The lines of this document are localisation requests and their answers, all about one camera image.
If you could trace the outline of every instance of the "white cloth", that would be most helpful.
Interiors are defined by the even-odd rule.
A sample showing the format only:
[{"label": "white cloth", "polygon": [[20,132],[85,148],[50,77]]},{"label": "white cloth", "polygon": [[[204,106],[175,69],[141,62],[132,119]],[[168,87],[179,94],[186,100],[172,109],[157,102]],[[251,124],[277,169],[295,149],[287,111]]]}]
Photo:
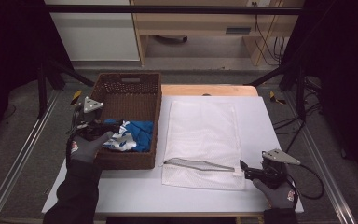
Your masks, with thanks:
[{"label": "white cloth", "polygon": [[173,101],[162,184],[196,189],[245,188],[235,107]]}]

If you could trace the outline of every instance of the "blue cloth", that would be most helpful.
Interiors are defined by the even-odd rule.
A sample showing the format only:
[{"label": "blue cloth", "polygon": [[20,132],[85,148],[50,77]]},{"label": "blue cloth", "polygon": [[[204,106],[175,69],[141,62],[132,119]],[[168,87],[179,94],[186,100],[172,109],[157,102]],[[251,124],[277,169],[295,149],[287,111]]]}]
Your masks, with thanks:
[{"label": "blue cloth", "polygon": [[[111,122],[115,121],[112,119],[105,121],[105,123]],[[139,152],[146,152],[150,150],[152,136],[152,121],[124,121],[120,127],[120,131],[115,133],[103,146],[120,151],[132,149]]]}]

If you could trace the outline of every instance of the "black sleeve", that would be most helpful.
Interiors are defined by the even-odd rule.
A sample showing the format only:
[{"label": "black sleeve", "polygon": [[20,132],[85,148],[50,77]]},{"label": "black sleeve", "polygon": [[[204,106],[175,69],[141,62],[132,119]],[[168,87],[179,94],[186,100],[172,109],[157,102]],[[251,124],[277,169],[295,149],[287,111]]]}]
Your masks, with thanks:
[{"label": "black sleeve", "polygon": [[71,161],[65,180],[57,189],[57,203],[45,214],[44,224],[92,224],[98,202],[101,169],[83,161]]},{"label": "black sleeve", "polygon": [[273,208],[264,211],[265,224],[297,224],[295,209],[293,208]]}]

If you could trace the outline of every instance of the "white table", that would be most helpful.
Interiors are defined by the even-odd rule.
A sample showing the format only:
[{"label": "white table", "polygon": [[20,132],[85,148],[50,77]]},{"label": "white table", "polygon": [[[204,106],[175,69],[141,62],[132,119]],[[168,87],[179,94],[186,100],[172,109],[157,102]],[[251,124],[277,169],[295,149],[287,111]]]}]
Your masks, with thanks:
[{"label": "white table", "polygon": [[[262,151],[280,148],[261,97],[163,96],[158,124],[156,167],[143,171],[103,171],[96,213],[127,217],[248,217],[259,216],[268,203],[251,181],[244,191],[187,189],[161,184],[161,164],[172,100],[225,102],[235,105],[241,157],[250,167],[261,169]],[[56,190],[64,180],[65,164],[57,176],[42,213],[57,202]],[[301,202],[296,211],[303,212]]]}]

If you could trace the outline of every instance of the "black glove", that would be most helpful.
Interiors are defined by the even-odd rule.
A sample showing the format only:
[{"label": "black glove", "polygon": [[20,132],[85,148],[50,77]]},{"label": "black glove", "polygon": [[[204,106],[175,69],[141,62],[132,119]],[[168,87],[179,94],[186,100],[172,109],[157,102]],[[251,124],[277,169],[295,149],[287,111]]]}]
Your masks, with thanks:
[{"label": "black glove", "polygon": [[91,142],[78,135],[75,136],[72,142],[71,160],[93,163],[98,150],[102,147],[103,143],[112,137],[112,135],[112,132],[107,132]]},{"label": "black glove", "polygon": [[254,179],[253,184],[264,193],[271,208],[294,207],[296,192],[288,183],[282,183],[277,189],[270,189],[259,179]]}]

